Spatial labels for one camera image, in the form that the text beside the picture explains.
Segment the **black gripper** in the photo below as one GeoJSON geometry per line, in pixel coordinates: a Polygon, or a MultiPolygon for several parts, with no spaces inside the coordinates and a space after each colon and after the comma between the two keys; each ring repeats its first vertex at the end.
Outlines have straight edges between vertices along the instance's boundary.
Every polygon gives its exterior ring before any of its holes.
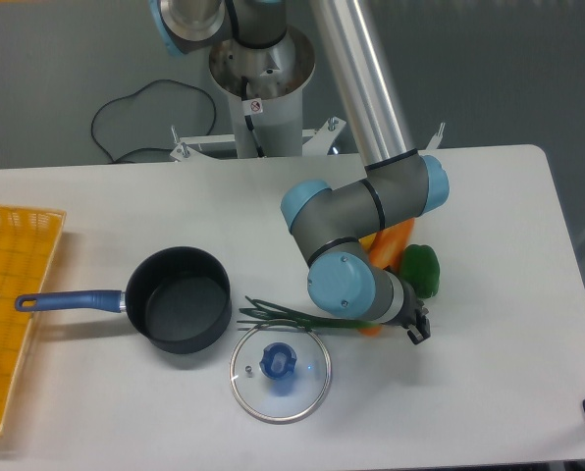
{"type": "Polygon", "coordinates": [[[428,310],[408,282],[400,280],[400,283],[403,288],[403,302],[395,321],[407,329],[407,335],[413,344],[420,344],[431,337],[428,310]]]}

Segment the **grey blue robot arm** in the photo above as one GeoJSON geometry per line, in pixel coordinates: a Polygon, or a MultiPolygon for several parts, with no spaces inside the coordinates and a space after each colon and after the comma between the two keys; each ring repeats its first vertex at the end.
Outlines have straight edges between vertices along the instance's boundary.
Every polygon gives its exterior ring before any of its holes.
{"type": "MultiPolygon", "coordinates": [[[[153,1],[151,16],[169,52],[209,52],[210,75],[226,94],[240,158],[305,152],[302,91],[315,69],[312,43],[287,20],[282,1],[153,1]]],[[[313,302],[339,319],[398,325],[412,342],[430,335],[413,288],[375,267],[365,236],[443,205],[449,180],[421,155],[403,124],[376,29],[363,1],[315,1],[336,86],[346,108],[363,179],[340,188],[305,181],[281,210],[309,269],[313,302]]]]}

